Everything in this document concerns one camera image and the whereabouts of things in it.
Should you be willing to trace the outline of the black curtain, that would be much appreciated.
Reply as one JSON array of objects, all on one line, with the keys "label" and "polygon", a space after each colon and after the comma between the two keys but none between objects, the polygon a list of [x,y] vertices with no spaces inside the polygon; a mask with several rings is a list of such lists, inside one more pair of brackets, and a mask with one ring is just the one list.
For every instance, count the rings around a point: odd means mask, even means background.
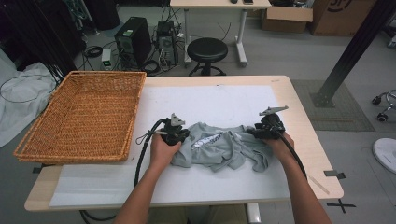
[{"label": "black curtain", "polygon": [[83,42],[63,0],[0,0],[0,11],[53,75],[76,70]]}]

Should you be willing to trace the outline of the grey floor mat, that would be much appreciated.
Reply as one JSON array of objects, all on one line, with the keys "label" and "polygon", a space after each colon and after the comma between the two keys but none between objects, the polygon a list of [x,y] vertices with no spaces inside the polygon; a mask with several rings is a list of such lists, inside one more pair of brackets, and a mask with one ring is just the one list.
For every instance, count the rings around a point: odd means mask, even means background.
[{"label": "grey floor mat", "polygon": [[329,105],[316,107],[313,103],[313,95],[323,85],[323,80],[293,79],[291,83],[316,131],[373,132],[375,130],[345,84],[340,86]]}]

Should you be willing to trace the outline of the black computer tower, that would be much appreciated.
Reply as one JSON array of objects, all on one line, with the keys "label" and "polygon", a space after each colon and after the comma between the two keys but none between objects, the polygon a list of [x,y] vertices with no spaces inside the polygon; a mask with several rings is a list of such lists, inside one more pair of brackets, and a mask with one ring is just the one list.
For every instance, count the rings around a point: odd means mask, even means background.
[{"label": "black computer tower", "polygon": [[114,35],[123,68],[140,68],[151,52],[146,18],[131,17]]}]

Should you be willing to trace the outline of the light wooden desk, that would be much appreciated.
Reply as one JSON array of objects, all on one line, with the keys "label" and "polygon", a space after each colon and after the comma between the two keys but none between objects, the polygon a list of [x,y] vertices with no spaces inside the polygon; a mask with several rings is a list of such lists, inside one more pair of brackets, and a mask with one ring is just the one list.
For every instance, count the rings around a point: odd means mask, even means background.
[{"label": "light wooden desk", "polygon": [[191,63],[191,58],[187,54],[187,47],[191,42],[191,35],[189,34],[189,13],[191,9],[239,9],[241,11],[240,24],[238,34],[234,38],[234,44],[236,46],[240,65],[246,67],[248,65],[248,59],[243,45],[243,35],[245,31],[248,10],[266,9],[271,6],[269,0],[252,1],[252,4],[244,4],[243,0],[236,0],[235,3],[233,3],[232,0],[170,0],[171,8],[179,8],[184,12],[184,63]]}]

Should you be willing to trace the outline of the black bin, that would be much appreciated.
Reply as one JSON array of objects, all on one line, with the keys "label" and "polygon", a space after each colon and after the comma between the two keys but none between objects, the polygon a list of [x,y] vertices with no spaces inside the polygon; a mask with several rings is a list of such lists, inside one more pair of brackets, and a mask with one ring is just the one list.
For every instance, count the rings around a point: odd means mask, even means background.
[{"label": "black bin", "polygon": [[84,0],[84,2],[99,30],[110,30],[120,24],[114,0]]}]

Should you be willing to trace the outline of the wicker basket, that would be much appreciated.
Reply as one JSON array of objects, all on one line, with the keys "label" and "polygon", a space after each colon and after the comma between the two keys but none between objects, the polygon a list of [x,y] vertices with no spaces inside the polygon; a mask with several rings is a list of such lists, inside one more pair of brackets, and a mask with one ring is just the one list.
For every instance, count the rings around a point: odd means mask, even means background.
[{"label": "wicker basket", "polygon": [[14,151],[45,164],[124,161],[147,74],[73,71]]}]

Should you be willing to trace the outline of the large cardboard box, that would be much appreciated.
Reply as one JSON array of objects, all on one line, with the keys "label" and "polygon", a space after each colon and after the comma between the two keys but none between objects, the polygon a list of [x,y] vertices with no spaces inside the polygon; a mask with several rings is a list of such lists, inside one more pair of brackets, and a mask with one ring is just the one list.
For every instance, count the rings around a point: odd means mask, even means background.
[{"label": "large cardboard box", "polygon": [[315,0],[312,35],[353,36],[361,27],[377,0]]}]

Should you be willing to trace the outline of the white foam mat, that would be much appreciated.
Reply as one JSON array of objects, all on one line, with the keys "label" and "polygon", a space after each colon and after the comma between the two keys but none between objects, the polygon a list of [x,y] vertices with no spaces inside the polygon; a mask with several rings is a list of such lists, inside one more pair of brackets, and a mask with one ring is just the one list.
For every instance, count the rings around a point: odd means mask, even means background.
[{"label": "white foam mat", "polygon": [[[280,106],[267,85],[198,87],[146,87],[143,89],[133,139],[144,135],[155,122],[176,114],[191,126],[204,122],[228,128],[251,126],[267,107]],[[51,208],[120,206],[134,186],[134,174],[142,147],[132,142],[127,161],[116,164],[65,165]],[[191,168],[168,166],[157,182],[153,206],[214,203],[250,203],[287,200],[288,184],[280,162],[270,160],[263,173],[252,170],[247,160],[240,168],[212,172],[202,165]]]}]

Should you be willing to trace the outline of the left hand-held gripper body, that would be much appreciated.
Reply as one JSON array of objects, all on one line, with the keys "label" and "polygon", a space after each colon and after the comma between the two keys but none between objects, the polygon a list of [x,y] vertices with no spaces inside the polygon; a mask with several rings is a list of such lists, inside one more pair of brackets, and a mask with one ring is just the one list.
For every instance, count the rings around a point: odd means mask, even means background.
[{"label": "left hand-held gripper body", "polygon": [[179,118],[175,113],[173,113],[170,118],[163,120],[163,126],[160,129],[160,135],[168,146],[174,146],[180,142],[177,139],[177,134],[180,129],[184,129],[184,124],[185,121]]}]

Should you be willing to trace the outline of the black tape strip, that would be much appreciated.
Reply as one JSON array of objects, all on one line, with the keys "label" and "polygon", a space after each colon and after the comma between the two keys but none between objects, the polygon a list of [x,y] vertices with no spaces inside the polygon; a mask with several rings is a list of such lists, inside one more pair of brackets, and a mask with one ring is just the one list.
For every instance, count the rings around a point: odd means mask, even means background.
[{"label": "black tape strip", "polygon": [[336,170],[323,171],[323,173],[327,177],[333,176],[333,177],[336,177],[338,180],[347,178],[344,173],[342,173],[342,172],[338,173]]},{"label": "black tape strip", "polygon": [[42,163],[40,167],[34,167],[32,173],[33,174],[40,174],[40,172],[42,171],[43,168],[49,167],[49,166],[52,166],[52,165]]}]

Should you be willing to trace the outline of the white round base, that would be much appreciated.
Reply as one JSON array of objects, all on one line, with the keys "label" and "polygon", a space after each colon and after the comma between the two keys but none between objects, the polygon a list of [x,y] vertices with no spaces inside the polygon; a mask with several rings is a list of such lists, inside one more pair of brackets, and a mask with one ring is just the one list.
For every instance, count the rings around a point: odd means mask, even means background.
[{"label": "white round base", "polygon": [[396,174],[396,139],[380,138],[373,144],[373,154],[387,170]]}]

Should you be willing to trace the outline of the open-frame computer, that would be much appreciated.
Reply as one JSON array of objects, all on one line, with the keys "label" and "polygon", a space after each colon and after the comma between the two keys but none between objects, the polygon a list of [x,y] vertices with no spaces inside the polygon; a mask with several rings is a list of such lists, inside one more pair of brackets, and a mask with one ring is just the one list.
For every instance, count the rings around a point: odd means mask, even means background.
[{"label": "open-frame computer", "polygon": [[160,63],[165,66],[177,64],[177,35],[173,21],[158,21],[157,44]]}]

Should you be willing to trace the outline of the grey-green printed t-shirt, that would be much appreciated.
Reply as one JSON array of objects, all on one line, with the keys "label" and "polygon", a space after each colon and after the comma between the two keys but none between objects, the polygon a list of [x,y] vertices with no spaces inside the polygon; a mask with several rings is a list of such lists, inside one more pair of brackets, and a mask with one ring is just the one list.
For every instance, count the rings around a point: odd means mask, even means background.
[{"label": "grey-green printed t-shirt", "polygon": [[250,159],[252,170],[262,173],[273,158],[272,149],[249,133],[248,126],[220,128],[197,122],[188,130],[190,134],[171,160],[172,165],[191,168],[200,164],[216,173],[225,167],[236,170]]}]

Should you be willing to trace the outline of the person's left hand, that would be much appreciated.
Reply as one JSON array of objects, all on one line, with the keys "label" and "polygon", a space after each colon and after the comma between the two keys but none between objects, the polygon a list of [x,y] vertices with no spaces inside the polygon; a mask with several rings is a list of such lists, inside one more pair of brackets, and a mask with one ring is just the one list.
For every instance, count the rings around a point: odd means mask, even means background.
[{"label": "person's left hand", "polygon": [[171,162],[173,156],[179,151],[181,143],[177,142],[173,146],[168,146],[160,134],[154,134],[150,145],[150,165],[149,167],[158,172],[162,172]]}]

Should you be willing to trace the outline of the black metal post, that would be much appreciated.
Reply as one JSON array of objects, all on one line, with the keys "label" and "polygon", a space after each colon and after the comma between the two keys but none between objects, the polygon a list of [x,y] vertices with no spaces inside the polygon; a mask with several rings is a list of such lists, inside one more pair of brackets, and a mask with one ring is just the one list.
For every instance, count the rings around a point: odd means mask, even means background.
[{"label": "black metal post", "polygon": [[331,107],[332,98],[363,53],[396,13],[396,0],[376,0],[340,59],[317,92],[311,94],[315,107]]}]

